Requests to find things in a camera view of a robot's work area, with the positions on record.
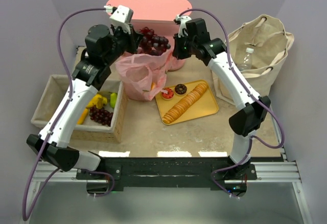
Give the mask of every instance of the cable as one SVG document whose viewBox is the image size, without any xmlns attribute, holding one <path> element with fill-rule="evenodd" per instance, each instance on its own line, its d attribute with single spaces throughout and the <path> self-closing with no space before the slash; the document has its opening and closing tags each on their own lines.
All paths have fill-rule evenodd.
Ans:
<svg viewBox="0 0 327 224">
<path fill-rule="evenodd" d="M 265 146 L 269 147 L 269 148 L 273 148 L 273 149 L 278 149 L 278 148 L 281 148 L 283 145 L 284 145 L 284 141 L 285 141 L 285 132 L 284 132 L 284 129 L 282 127 L 282 124 L 281 122 L 279 121 L 279 119 L 277 118 L 277 116 L 274 114 L 274 112 L 269 109 L 265 104 L 263 104 L 260 100 L 258 100 L 252 93 L 251 91 L 248 89 L 248 87 L 245 85 L 245 83 L 242 81 L 242 79 L 239 77 L 239 75 L 236 73 L 234 67 L 232 66 L 232 62 L 231 62 L 231 59 L 230 59 L 230 49 L 229 49 L 229 41 L 228 41 L 228 34 L 227 34 L 227 31 L 225 29 L 225 27 L 223 26 L 222 22 L 215 16 L 213 15 L 212 13 L 210 13 L 209 11 L 207 10 L 204 10 L 204 9 L 200 9 L 200 8 L 191 8 L 191 9 L 187 9 L 183 12 L 180 13 L 179 16 L 182 16 L 183 14 L 187 13 L 187 12 L 191 12 L 191 11 L 199 11 L 199 12 L 203 12 L 203 13 L 206 13 L 208 15 L 210 15 L 221 27 L 223 33 L 224 33 L 224 36 L 225 36 L 225 39 L 226 39 L 226 51 L 227 51 L 227 59 L 228 59 L 228 64 L 229 64 L 229 67 L 230 67 L 230 70 L 233 72 L 233 74 L 235 75 L 235 77 L 237 78 L 237 80 L 240 82 L 240 84 L 242 85 L 242 87 L 245 89 L 245 91 L 248 93 L 248 95 L 256 102 L 258 103 L 263 109 L 265 109 L 268 113 L 271 114 L 271 116 L 274 118 L 274 120 L 276 121 L 278 127 L 279 127 L 279 130 L 281 132 L 281 142 L 279 145 L 277 146 L 272 146 L 272 145 L 269 145 L 268 143 L 266 143 L 264 140 L 262 140 L 261 138 L 259 138 L 258 136 L 251 136 L 249 138 L 250 142 L 249 142 L 249 148 L 245 154 L 245 156 L 242 158 L 242 160 L 240 160 L 238 163 L 232 165 L 232 166 L 229 166 L 229 167 L 226 167 L 226 168 L 223 168 L 223 169 L 217 169 L 215 171 L 213 171 L 211 173 L 211 178 L 212 180 L 214 181 L 214 183 L 220 187 L 224 192 L 226 192 L 227 194 L 229 194 L 229 197 L 236 197 L 239 199 L 239 197 L 237 197 L 236 195 L 230 193 L 227 191 L 226 188 L 224 188 L 222 185 L 220 185 L 218 182 L 216 182 L 216 180 L 214 179 L 214 174 L 217 173 L 217 172 L 220 172 L 220 171 L 225 171 L 225 170 L 230 170 L 230 169 L 233 169 L 235 167 L 238 167 L 239 165 L 241 165 L 248 157 L 248 155 L 250 154 L 250 151 L 251 151 L 251 148 L 252 148 L 252 138 L 255 138 L 257 140 L 259 140 L 262 144 L 264 144 Z"/>
<path fill-rule="evenodd" d="M 61 46 L 60 46 L 60 35 L 61 35 L 61 31 L 62 31 L 62 28 L 64 26 L 64 24 L 66 23 L 67 20 L 69 20 L 71 17 L 73 17 L 74 15 L 76 14 L 79 14 L 79 13 L 83 13 L 83 12 L 88 12 L 88 11 L 104 11 L 106 10 L 105 8 L 90 8 L 90 9 L 83 9 L 83 10 L 79 10 L 75 13 L 72 13 L 70 14 L 69 16 L 67 16 L 64 21 L 61 23 L 60 27 L 59 27 L 59 30 L 58 30 L 58 33 L 57 33 L 57 50 L 58 50 L 58 53 L 59 53 L 59 57 L 60 57 L 60 60 L 61 60 L 61 63 L 65 69 L 65 72 L 68 76 L 68 80 L 69 80 L 69 99 L 72 98 L 72 95 L 73 95 L 73 81 L 71 79 L 71 74 L 70 74 L 70 71 L 68 69 L 68 66 L 65 62 L 65 59 L 63 57 L 63 54 L 62 54 L 62 50 L 61 50 Z M 54 129 L 54 127 L 56 126 L 58 120 L 60 119 L 61 115 L 65 112 L 68 104 L 69 104 L 69 100 L 67 100 L 63 106 L 63 108 L 61 109 L 61 111 L 59 112 L 58 116 L 55 118 L 54 122 L 52 123 L 51 127 L 50 127 L 50 131 L 52 131 Z M 43 188 L 45 187 L 46 183 L 50 180 L 50 178 L 59 170 L 59 169 L 56 169 L 54 170 L 49 176 L 48 178 L 45 180 L 43 186 L 41 187 L 41 189 L 38 191 L 38 193 L 36 194 L 31 206 L 30 206 L 30 209 L 29 211 L 27 212 L 27 196 L 28 196 L 28 192 L 29 192 L 29 188 L 30 188 L 30 185 L 31 185 L 31 182 L 32 182 L 32 178 L 33 178 L 33 175 L 34 175 L 34 172 L 36 170 L 36 167 L 37 167 L 37 164 L 39 162 L 39 160 L 41 159 L 41 156 L 42 156 L 42 153 L 44 151 L 44 148 L 46 146 L 46 144 L 48 143 L 48 140 L 49 140 L 49 137 L 50 137 L 50 134 L 48 133 L 47 136 L 45 137 L 44 139 L 44 142 L 39 150 L 39 153 L 37 154 L 36 156 L 36 160 L 35 160 L 35 163 L 32 167 L 32 170 L 29 174 L 29 177 L 27 179 L 27 182 L 26 182 L 26 186 L 25 186 L 25 190 L 24 190 L 24 195 L 23 195 L 23 200 L 22 200 L 22 218 L 24 221 L 27 221 L 31 214 L 32 214 L 32 211 L 35 207 L 35 204 L 36 204 L 36 201 L 41 193 L 41 191 L 43 190 Z"/>
<path fill-rule="evenodd" d="M 83 169 L 83 170 L 85 170 L 86 172 L 91 173 L 91 174 L 105 175 L 105 176 L 111 178 L 111 180 L 112 180 L 112 185 L 111 185 L 111 187 L 110 187 L 110 189 L 108 191 L 106 191 L 105 193 L 101 193 L 101 194 L 95 194 L 94 197 L 103 197 L 105 195 L 108 195 L 113 190 L 113 188 L 114 188 L 114 178 L 113 178 L 113 176 L 111 174 L 105 173 L 105 172 L 99 172 L 99 171 L 90 171 L 90 170 L 87 170 L 87 169 Z"/>
</svg>

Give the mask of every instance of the green fruit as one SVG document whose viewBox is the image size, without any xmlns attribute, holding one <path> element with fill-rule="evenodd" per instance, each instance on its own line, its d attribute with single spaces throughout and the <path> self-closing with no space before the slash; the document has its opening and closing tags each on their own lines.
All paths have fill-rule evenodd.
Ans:
<svg viewBox="0 0 327 224">
<path fill-rule="evenodd" d="M 114 106 L 116 105 L 116 101 L 117 101 L 117 94 L 112 93 L 110 95 L 110 106 L 111 106 L 111 108 L 114 108 Z"/>
</svg>

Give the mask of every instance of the yellow tray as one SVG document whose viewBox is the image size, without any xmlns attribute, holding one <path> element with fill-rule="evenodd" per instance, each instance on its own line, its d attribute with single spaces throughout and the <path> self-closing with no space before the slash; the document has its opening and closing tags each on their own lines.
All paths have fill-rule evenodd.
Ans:
<svg viewBox="0 0 327 224">
<path fill-rule="evenodd" d="M 207 84 L 207 82 L 204 80 L 197 80 L 197 81 L 193 81 L 193 82 L 184 83 L 186 85 L 186 87 L 188 87 L 188 91 L 186 92 L 186 94 L 191 92 L 196 87 L 196 85 L 198 85 L 200 83 Z M 180 101 L 186 95 L 186 94 L 183 96 L 176 95 L 175 90 L 174 90 L 175 86 L 170 86 L 169 88 L 171 88 L 174 91 L 174 97 L 171 100 L 164 100 L 161 96 L 161 92 L 159 94 L 157 94 L 155 97 L 155 100 L 157 101 L 161 120 L 162 120 L 163 116 L 169 111 L 169 109 L 171 109 L 178 101 Z M 165 124 L 172 125 L 175 123 L 181 123 L 181 122 L 195 119 L 195 118 L 201 118 L 204 116 L 212 115 L 212 114 L 217 113 L 218 109 L 219 109 L 218 104 L 215 100 L 213 92 L 211 91 L 210 87 L 208 86 L 208 89 L 202 95 L 202 97 L 197 102 L 195 102 L 189 109 L 187 109 L 186 112 L 182 116 L 180 116 L 176 121 L 174 121 L 170 124 L 167 124 L 167 123 L 165 123 Z"/>
</svg>

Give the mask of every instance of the wooden crate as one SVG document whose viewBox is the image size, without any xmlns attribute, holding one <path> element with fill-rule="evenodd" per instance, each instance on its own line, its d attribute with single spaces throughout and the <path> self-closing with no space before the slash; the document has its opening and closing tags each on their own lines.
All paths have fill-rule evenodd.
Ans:
<svg viewBox="0 0 327 224">
<path fill-rule="evenodd" d="M 55 113 L 67 89 L 68 78 L 66 75 L 51 75 L 34 112 L 31 120 L 32 124 L 38 128 L 44 128 Z M 75 126 L 71 138 L 81 141 L 120 143 L 128 102 L 123 84 L 118 80 L 106 80 L 99 93 L 107 97 L 108 100 L 110 99 L 110 93 L 118 94 L 114 109 L 110 107 L 109 103 L 105 106 L 106 110 L 113 112 L 111 126 L 100 125 L 87 116 L 82 125 Z"/>
</svg>

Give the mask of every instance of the pink lid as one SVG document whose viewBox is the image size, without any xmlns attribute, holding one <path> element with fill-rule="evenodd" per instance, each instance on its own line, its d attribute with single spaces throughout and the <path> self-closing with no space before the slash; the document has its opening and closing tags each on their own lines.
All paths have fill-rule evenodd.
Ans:
<svg viewBox="0 0 327 224">
<path fill-rule="evenodd" d="M 134 11 L 132 21 L 155 21 L 156 23 L 173 21 L 177 14 L 192 8 L 188 0 L 109 0 L 107 5 L 129 7 Z"/>
</svg>

